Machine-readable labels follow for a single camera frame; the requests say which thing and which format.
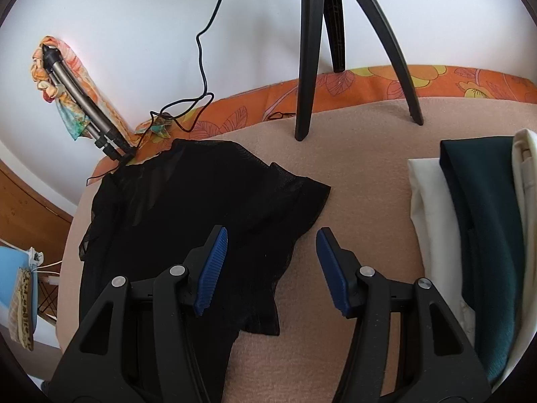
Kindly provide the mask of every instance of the beige fleece surface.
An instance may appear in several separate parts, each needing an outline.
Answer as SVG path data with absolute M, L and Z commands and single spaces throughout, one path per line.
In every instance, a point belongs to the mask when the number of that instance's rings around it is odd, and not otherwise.
M 413 282 L 423 275 L 410 221 L 406 160 L 438 157 L 443 139 L 513 135 L 537 128 L 537 106 L 504 100 L 422 98 L 425 125 L 414 124 L 404 100 L 312 116 L 309 136 L 294 140 L 294 119 L 260 123 L 216 139 L 240 143 L 263 161 L 332 187 L 313 228 L 295 246 L 276 291 L 278 337 L 241 332 L 229 359 L 224 402 L 330 402 L 341 375 L 354 320 L 337 311 L 315 253 L 315 234 L 331 227 L 362 265 Z M 61 270 L 57 336 L 62 349 L 77 329 L 82 264 L 78 246 L 99 184 L 88 187 L 75 215 Z M 385 389 L 393 387 L 397 344 L 390 346 Z

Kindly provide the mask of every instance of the black clamp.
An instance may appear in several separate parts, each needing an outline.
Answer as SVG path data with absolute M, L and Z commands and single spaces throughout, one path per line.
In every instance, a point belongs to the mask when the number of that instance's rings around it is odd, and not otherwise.
M 227 231 L 154 279 L 115 277 L 66 349 L 48 397 L 54 403 L 209 403 L 186 315 L 209 307 L 224 263 Z M 144 314 L 152 315 L 145 326 Z
M 334 403 L 482 403 L 487 376 L 466 335 L 428 279 L 413 285 L 361 266 L 332 231 L 317 234 L 317 254 L 335 306 L 357 318 Z M 380 395 L 390 313 L 401 313 L 396 390 Z

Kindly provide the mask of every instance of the dark green fabric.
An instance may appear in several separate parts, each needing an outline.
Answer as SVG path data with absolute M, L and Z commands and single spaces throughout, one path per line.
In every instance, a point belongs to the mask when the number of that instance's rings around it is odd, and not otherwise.
M 440 166 L 461 232 L 462 296 L 475 311 L 475 350 L 490 383 L 507 362 L 524 281 L 512 141 L 495 136 L 440 144 Z

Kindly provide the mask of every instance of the leopard print pouch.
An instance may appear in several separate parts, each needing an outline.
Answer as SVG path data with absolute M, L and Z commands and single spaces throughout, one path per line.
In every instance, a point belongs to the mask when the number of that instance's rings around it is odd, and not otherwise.
M 9 305 L 9 333 L 11 339 L 25 349 L 33 350 L 32 331 L 32 275 L 19 268 Z

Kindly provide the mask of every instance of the black cable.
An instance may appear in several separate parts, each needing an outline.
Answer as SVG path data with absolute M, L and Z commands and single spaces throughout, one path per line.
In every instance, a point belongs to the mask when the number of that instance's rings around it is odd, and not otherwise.
M 282 118 L 290 118 L 296 116 L 294 112 L 272 112 L 267 118 L 266 121 L 281 120 Z
M 220 9 L 221 3 L 222 3 L 222 0 L 218 0 L 216 2 L 216 6 L 214 7 L 213 14 L 211 15 L 211 17 L 209 19 L 209 23 L 207 23 L 205 28 L 200 33 L 198 33 L 196 35 L 196 44 L 198 45 L 198 52 L 199 52 L 198 63 L 199 63 L 199 67 L 200 67 L 201 78 L 203 79 L 203 94 L 198 96 L 198 97 L 196 97 L 196 98 L 184 98 L 184 99 L 181 99 L 181 100 L 177 100 L 177 101 L 173 101 L 171 103 L 168 103 L 168 104 L 166 104 L 166 106 L 164 106 L 162 109 L 160 109 L 160 112 L 155 112 L 153 110 L 150 111 L 149 114 L 151 115 L 151 124 L 144 131 L 144 133 L 142 134 L 142 137 L 140 138 L 140 140 L 138 142 L 138 146 L 136 147 L 136 149 L 140 148 L 140 145 L 141 145 L 143 139 L 146 137 L 147 132 L 149 131 L 149 129 L 151 127 L 153 127 L 153 124 L 155 123 L 155 117 L 165 118 L 166 120 L 173 120 L 175 122 L 175 124 L 177 124 L 177 126 L 179 126 L 179 128 L 182 131 L 184 131 L 186 133 L 190 133 L 192 130 L 194 130 L 194 126 L 198 122 L 198 119 L 200 118 L 200 116 L 203 113 L 203 111 L 209 106 L 209 104 L 211 104 L 213 102 L 214 94 L 212 92 L 208 92 L 207 77 L 205 76 L 205 70 L 203 69 L 203 59 L 202 59 L 203 50 L 201 48 L 200 36 L 202 36 L 202 34 L 204 34 L 206 31 L 208 31 L 208 29 L 213 24 L 214 18 L 216 18 L 216 14 L 218 13 L 218 9 Z M 197 104 L 200 101 L 202 101 L 203 99 L 205 99 L 205 97 L 207 97 L 207 96 L 209 97 L 209 101 L 200 109 L 200 111 L 196 115 L 196 118 L 194 119 L 194 122 L 192 123 L 192 126 L 188 130 L 185 129 L 181 124 L 179 124 L 177 119 L 183 117 L 188 112 L 190 112 L 192 109 L 194 109 L 194 107 L 197 106 Z M 185 110 L 184 112 L 181 112 L 179 115 L 172 116 L 172 115 L 164 112 L 166 109 L 168 109 L 168 108 L 170 108 L 172 106 L 175 106 L 176 104 L 180 104 L 180 103 L 192 103 L 192 104 L 191 104 L 191 106 L 188 107 L 187 110 Z
M 104 172 L 102 174 L 99 174 L 98 176 L 92 176 L 92 177 L 88 177 L 88 179 L 86 180 L 86 187 L 88 186 L 88 182 L 92 179 L 99 179 L 105 175 L 107 175 L 109 172 L 112 172 L 114 170 L 117 170 L 119 167 L 121 166 L 121 164 L 119 164 L 117 167 L 114 167 L 112 168 L 111 170 L 108 170 L 107 172 Z

